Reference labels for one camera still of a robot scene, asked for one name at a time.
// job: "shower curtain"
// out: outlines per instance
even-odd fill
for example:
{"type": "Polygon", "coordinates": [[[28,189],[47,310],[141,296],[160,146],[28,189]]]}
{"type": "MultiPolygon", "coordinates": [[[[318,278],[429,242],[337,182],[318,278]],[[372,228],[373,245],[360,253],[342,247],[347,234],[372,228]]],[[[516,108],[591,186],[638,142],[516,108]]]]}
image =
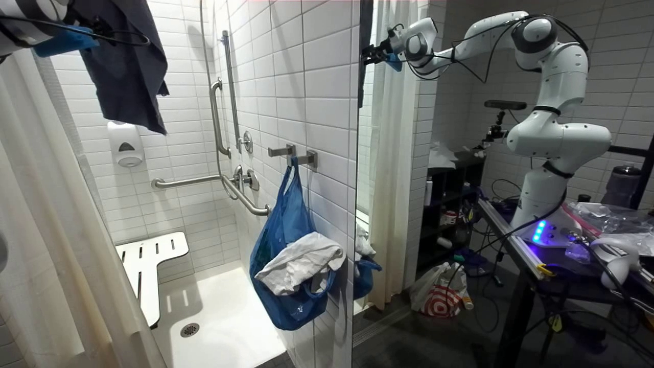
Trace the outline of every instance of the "shower curtain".
{"type": "Polygon", "coordinates": [[[28,367],[165,367],[28,51],[0,65],[0,236],[28,367]]]}
{"type": "MultiPolygon", "coordinates": [[[[388,37],[388,26],[415,22],[416,0],[376,0],[372,44],[388,37]]],[[[372,93],[372,201],[370,243],[376,247],[376,272],[370,303],[377,310],[402,291],[406,261],[410,144],[416,108],[416,78],[405,67],[401,75],[377,64],[372,93]]]]}

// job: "desk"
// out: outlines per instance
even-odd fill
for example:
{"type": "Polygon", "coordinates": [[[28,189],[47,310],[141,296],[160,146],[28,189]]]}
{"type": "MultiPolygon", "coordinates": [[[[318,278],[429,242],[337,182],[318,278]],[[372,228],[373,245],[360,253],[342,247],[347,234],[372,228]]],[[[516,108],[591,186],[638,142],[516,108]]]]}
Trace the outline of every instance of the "desk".
{"type": "MultiPolygon", "coordinates": [[[[510,231],[509,224],[494,210],[489,201],[477,201],[477,208],[482,219],[489,224],[496,237],[502,237],[510,231]]],[[[535,253],[520,237],[510,236],[502,237],[502,247],[510,256],[510,261],[519,268],[516,284],[513,291],[509,316],[502,327],[502,338],[498,341],[498,353],[494,357],[496,368],[509,368],[516,364],[523,335],[530,318],[535,294],[559,294],[575,301],[592,301],[592,303],[622,303],[619,296],[613,296],[598,284],[598,274],[602,272],[598,266],[575,266],[567,261],[569,271],[566,280],[548,278],[544,274],[545,264],[556,261],[563,261],[559,250],[539,252],[535,253]]]]}

